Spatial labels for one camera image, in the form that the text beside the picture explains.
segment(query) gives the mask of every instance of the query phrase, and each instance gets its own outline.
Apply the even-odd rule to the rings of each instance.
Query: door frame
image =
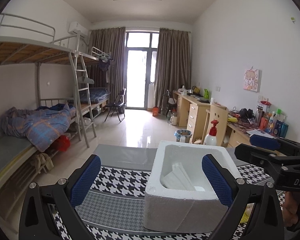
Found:
[[[150,42],[149,48],[128,48],[128,38],[129,33],[149,33],[150,34]],[[149,97],[149,84],[150,84],[150,74],[151,74],[151,59],[152,52],[157,51],[157,48],[151,48],[152,43],[152,34],[158,32],[141,32],[141,31],[126,31],[126,40],[125,40],[125,87],[127,87],[127,75],[128,75],[128,53],[129,50],[141,50],[147,52],[147,61],[146,61],[146,83],[145,83],[145,106],[144,107],[127,107],[127,109],[138,109],[138,110],[147,110],[148,109],[148,97]]]

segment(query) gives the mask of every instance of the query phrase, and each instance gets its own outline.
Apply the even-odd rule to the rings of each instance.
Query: bed railing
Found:
[[[2,18],[1,18],[1,21],[0,21],[0,28],[1,27],[18,28],[18,29],[23,29],[23,30],[32,31],[32,32],[41,33],[41,34],[50,36],[50,37],[52,37],[52,42],[55,39],[56,29],[54,27],[50,26],[50,25],[47,25],[45,23],[42,23],[42,22],[39,22],[39,21],[36,21],[36,20],[33,20],[33,19],[26,18],[26,17],[23,17],[23,16],[15,15],[15,14],[1,13],[0,15],[2,15]],[[4,19],[5,16],[20,18],[20,19],[23,19],[23,20],[27,20],[27,21],[30,21],[30,22],[34,22],[34,23],[38,23],[40,25],[46,26],[46,27],[51,28],[53,30],[53,35],[50,34],[50,33],[45,33],[45,32],[41,32],[41,31],[38,31],[38,30],[34,30],[34,29],[26,28],[26,27],[21,27],[21,26],[17,26],[17,25],[3,24],[2,22],[3,22],[3,19]]]
[[[109,54],[104,53],[102,50],[97,49],[96,47],[91,48],[91,56],[102,59],[105,62],[111,59],[111,56]]]
[[[44,101],[44,103],[45,103],[44,106],[52,107],[52,106],[54,106],[56,104],[56,102],[58,102],[58,104],[59,104],[60,101],[61,101],[61,103],[65,104],[69,100],[74,101],[74,98],[45,98],[45,99],[40,99],[39,101],[40,101],[40,106],[43,106],[42,102]]]

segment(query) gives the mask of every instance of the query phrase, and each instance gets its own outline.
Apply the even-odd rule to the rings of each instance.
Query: human hand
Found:
[[[298,216],[296,215],[298,210],[298,203],[293,198],[293,195],[289,191],[285,191],[284,203],[282,205],[282,217],[285,227],[291,227],[298,222]]]

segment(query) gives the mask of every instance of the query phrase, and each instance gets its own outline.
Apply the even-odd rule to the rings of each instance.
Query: chair backrest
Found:
[[[168,101],[169,101],[169,98],[172,98],[172,99],[173,99],[173,102],[174,102],[174,104],[176,104],[176,101],[175,101],[175,99],[173,98],[173,96],[172,96],[172,94],[170,93],[170,91],[169,91],[169,90],[167,90],[167,95],[168,95]]]
[[[124,95],[126,94],[126,88],[125,89],[122,89],[119,94],[117,95],[117,97],[115,98],[114,100],[114,103],[117,103],[119,101],[123,102],[124,103]]]
[[[213,126],[211,121],[218,120],[217,124],[217,146],[221,146],[223,139],[226,134],[227,124],[228,124],[228,111],[221,109],[218,106],[211,105],[210,106],[210,119],[207,129],[207,134],[210,131],[210,128]]]

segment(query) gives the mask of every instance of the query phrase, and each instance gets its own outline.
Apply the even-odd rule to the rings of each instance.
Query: black folding chair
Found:
[[[112,109],[113,109],[113,112],[112,112],[111,116],[113,116],[114,110],[116,110],[120,122],[122,122],[122,120],[126,117],[126,115],[124,113],[125,110],[124,110],[124,107],[123,107],[123,105],[124,105],[124,95],[126,94],[126,90],[127,90],[126,88],[121,90],[120,93],[115,98],[114,102],[109,103],[105,106],[106,108],[109,108],[109,112],[107,114],[107,117],[106,117],[105,121],[107,121],[107,118],[108,118],[108,116],[109,116]],[[123,112],[124,118],[122,120],[120,120],[120,116],[119,116],[119,112],[118,112],[119,108],[121,108],[122,112]]]
[[[168,94],[168,106],[169,109],[168,110],[173,110],[173,108],[177,111],[177,103],[175,101],[175,99],[173,98],[172,94],[170,93],[169,90],[167,90],[167,94]],[[172,98],[173,99],[173,104],[169,103],[169,99]]]

